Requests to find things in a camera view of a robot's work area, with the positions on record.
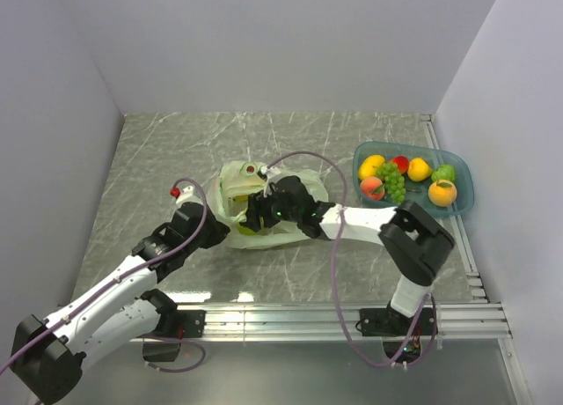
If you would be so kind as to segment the green printed plastic bag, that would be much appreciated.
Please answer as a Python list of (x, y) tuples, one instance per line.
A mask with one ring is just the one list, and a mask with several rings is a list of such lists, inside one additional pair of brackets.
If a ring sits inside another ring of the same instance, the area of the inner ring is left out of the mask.
[(258, 176), (262, 166), (256, 161), (231, 161), (223, 166), (207, 192), (207, 203), (221, 223), (230, 228), (224, 244), (239, 250), (260, 250), (280, 247), (307, 240), (307, 235), (297, 223), (282, 221), (271, 228), (262, 228), (256, 236), (245, 236), (237, 230), (237, 224), (245, 221), (247, 203), (236, 204), (229, 201), (234, 195), (263, 194), (265, 182)]

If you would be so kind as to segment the green grape bunch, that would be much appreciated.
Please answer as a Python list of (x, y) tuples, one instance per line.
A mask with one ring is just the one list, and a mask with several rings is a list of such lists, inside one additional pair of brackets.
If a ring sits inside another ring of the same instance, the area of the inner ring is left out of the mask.
[(405, 178), (394, 162), (385, 163), (376, 172), (376, 177), (384, 184), (384, 190), (388, 200), (401, 204), (405, 200)]

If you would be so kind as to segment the orange fruit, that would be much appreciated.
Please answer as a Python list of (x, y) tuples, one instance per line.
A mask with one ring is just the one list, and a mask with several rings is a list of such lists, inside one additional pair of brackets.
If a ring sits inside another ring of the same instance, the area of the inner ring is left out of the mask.
[(428, 188), (428, 198), (438, 207), (449, 207), (457, 199), (457, 188), (450, 180), (437, 180)]

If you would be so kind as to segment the green fruit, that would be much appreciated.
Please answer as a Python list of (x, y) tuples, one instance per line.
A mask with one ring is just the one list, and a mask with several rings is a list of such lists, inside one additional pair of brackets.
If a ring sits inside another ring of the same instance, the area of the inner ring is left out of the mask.
[(243, 225), (241, 225), (241, 224), (237, 224), (237, 230), (238, 230), (242, 235), (245, 235), (245, 236), (256, 236), (256, 235), (258, 235), (257, 232), (255, 232), (255, 231), (253, 231), (252, 229), (250, 229), (250, 228), (248, 228), (248, 227), (245, 227), (245, 226), (243, 226)]

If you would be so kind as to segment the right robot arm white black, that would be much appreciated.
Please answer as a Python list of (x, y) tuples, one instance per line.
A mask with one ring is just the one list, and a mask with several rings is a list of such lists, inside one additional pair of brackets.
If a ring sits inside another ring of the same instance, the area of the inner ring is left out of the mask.
[(346, 207), (314, 199), (296, 176), (250, 195), (242, 226), (258, 232), (282, 222), (295, 224), (310, 239), (383, 246), (400, 272), (387, 313), (389, 327), (398, 334), (417, 325), (417, 312), (455, 246), (450, 233), (416, 202), (380, 209)]

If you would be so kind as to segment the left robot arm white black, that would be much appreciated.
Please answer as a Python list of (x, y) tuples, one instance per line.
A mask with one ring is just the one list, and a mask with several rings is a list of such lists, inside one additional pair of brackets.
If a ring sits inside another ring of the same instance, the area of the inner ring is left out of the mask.
[(55, 404), (83, 372), (137, 337), (167, 342), (199, 338), (205, 313), (182, 313), (157, 284), (181, 268), (197, 249), (223, 242), (230, 230), (197, 202), (186, 202), (172, 220), (142, 239), (124, 261), (81, 297), (16, 328), (8, 368), (43, 404)]

